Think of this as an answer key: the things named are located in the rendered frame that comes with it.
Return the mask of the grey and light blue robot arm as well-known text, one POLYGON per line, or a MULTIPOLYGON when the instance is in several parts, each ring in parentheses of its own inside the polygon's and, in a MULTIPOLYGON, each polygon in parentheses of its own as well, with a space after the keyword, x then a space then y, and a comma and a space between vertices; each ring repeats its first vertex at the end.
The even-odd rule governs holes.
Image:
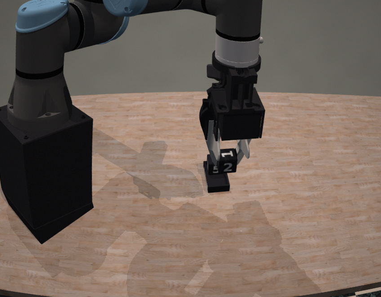
POLYGON ((119 38, 129 17, 140 14, 191 9, 216 16, 216 59, 236 68, 248 68, 258 62, 259 44, 263 43, 262 2, 28 1, 18 9, 15 25, 16 76, 7 104, 8 121, 25 131, 52 130, 68 122, 72 99, 63 74, 64 53, 119 38))

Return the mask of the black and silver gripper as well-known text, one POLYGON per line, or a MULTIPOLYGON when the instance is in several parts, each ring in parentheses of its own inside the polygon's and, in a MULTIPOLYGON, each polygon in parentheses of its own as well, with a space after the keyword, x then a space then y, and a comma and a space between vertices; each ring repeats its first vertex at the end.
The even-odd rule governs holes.
POLYGON ((214 165, 217 167, 220 159, 220 138, 237 140, 235 153, 239 164, 244 155, 247 159, 250 156, 251 139, 262 138, 265 109, 254 87, 261 57, 254 65, 235 68, 218 61, 214 50, 212 65, 223 72, 224 79, 207 89, 208 98, 203 99, 200 109, 200 124, 214 165))

